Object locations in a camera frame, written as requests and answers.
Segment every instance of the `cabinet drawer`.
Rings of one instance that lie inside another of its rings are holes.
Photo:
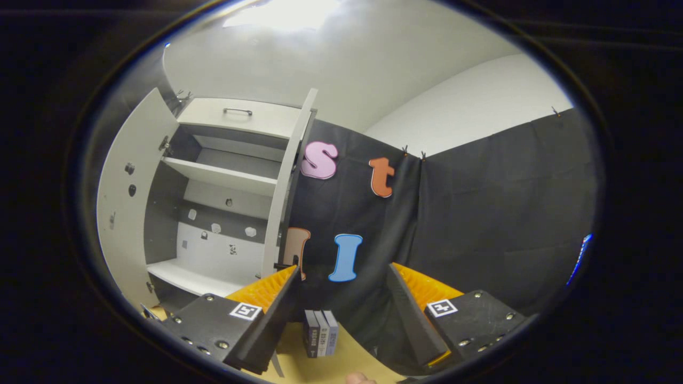
[[[289,139],[301,110],[269,102],[231,98],[194,98],[178,117],[187,125],[230,128]]]

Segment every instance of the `blue letter i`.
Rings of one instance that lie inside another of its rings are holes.
[[[357,234],[338,234],[335,243],[337,250],[337,264],[335,271],[329,275],[331,282],[349,282],[356,278],[353,272],[353,264],[356,262],[356,250],[363,242],[363,238]]]

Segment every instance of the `white wall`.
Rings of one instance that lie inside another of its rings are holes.
[[[383,117],[364,133],[427,156],[572,107],[531,58],[510,55],[465,70]]]

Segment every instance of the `blue light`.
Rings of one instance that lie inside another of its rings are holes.
[[[567,281],[567,285],[569,285],[569,283],[572,282],[574,275],[576,275],[576,271],[579,269],[579,265],[581,264],[581,258],[583,257],[583,253],[586,252],[586,247],[588,246],[588,242],[592,238],[593,238],[593,234],[588,234],[588,236],[583,238],[583,243],[581,243],[581,251],[579,252],[579,259],[576,261],[576,265],[574,266],[574,271],[572,272],[572,275],[569,276],[569,280]]]

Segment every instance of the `cabinet door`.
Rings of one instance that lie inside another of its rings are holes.
[[[178,122],[154,88],[138,104],[116,135],[100,177],[97,226],[109,271],[130,304],[159,303],[150,289],[143,231],[150,185],[164,153],[159,146],[173,137]]]

